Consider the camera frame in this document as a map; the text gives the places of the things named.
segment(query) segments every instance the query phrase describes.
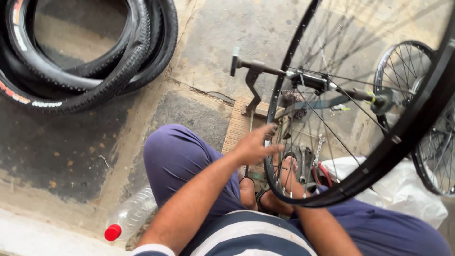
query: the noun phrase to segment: wooden board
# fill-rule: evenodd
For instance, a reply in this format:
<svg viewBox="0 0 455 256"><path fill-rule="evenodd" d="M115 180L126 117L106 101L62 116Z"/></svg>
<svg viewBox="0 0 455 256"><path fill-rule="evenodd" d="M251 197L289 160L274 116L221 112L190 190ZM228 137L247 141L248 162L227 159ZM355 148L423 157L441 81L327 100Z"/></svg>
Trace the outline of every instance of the wooden board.
<svg viewBox="0 0 455 256"><path fill-rule="evenodd" d="M241 96L236 99L221 153L225 154L233 150L237 143L250 131L250 117L242 115L242 108L245 104L250 103L251 100ZM258 108L268 109L268 104L261 102ZM265 120L255 118L253 120L253 129L265 124ZM262 162L250 166L249 177L254 180L256 192L261 189L261 183L263 186L267 184Z"/></svg>

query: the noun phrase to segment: leg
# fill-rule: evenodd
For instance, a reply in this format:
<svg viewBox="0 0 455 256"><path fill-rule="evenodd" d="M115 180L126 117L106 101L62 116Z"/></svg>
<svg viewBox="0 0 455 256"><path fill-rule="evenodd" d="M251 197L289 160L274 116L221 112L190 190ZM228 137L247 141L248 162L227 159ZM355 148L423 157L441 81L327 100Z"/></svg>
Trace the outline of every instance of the leg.
<svg viewBox="0 0 455 256"><path fill-rule="evenodd" d="M240 202L248 210L258 210L258 205L256 204L256 197L254 194L254 182L251 179L242 179L240 181Z"/></svg>
<svg viewBox="0 0 455 256"><path fill-rule="evenodd" d="M271 193L264 194L261 204L288 215L292 207ZM366 256L450 256L442 235L429 224L395 211L381 209L355 199L327 208ZM289 223L303 229L295 216Z"/></svg>
<svg viewBox="0 0 455 256"><path fill-rule="evenodd" d="M181 125L164 125L144 145L144 164L158 207L187 181L223 155ZM240 202L237 173L234 173L210 210L204 223L234 210Z"/></svg>

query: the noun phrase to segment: wrench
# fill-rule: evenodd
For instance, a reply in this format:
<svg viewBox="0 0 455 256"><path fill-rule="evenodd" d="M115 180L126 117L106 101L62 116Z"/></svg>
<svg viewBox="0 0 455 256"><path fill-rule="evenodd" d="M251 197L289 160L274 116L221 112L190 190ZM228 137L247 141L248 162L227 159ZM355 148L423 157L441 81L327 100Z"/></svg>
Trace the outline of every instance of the wrench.
<svg viewBox="0 0 455 256"><path fill-rule="evenodd" d="M322 134L319 135L319 145L318 145L318 150L316 151L316 159L313 162L313 166L316 168L318 166L318 160L319 160L319 153L321 152L321 147L322 143L324 140L322 139Z"/></svg>
<svg viewBox="0 0 455 256"><path fill-rule="evenodd" d="M298 149L300 150L300 153L302 154L302 166L301 166L301 171L300 171L300 179L299 179L299 182L302 183L302 182L305 182L305 177L306 177L306 173L305 173L305 145L302 143L300 144L300 146L298 147Z"/></svg>

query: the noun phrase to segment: sandal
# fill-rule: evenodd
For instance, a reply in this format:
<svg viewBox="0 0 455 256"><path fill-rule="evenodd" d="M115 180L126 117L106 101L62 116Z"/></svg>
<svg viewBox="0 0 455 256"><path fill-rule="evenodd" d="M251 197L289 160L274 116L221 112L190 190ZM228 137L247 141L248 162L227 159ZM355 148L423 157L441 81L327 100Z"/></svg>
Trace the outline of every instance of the sandal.
<svg viewBox="0 0 455 256"><path fill-rule="evenodd" d="M261 189L259 192L256 193L256 204L258 205L258 212L263 212L272 216L278 216L278 213L265 209L261 204L261 197L265 194L265 192L269 190L270 189L268 190Z"/></svg>

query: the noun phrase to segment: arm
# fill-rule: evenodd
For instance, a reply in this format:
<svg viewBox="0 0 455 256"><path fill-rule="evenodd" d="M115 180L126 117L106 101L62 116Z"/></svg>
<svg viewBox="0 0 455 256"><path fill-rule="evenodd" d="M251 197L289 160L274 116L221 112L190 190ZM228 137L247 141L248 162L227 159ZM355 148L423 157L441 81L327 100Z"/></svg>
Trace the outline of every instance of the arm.
<svg viewBox="0 0 455 256"><path fill-rule="evenodd" d="M268 125L250 132L233 151L188 181L163 205L137 247L161 244L178 255L201 227L235 169L241 165L255 164L264 157L283 150L282 145L263 146L265 134L274 129L274 125Z"/></svg>
<svg viewBox="0 0 455 256"><path fill-rule="evenodd" d="M294 195L303 195L301 186L293 187ZM348 233L325 208L294 206L305 236L320 256L361 256Z"/></svg>

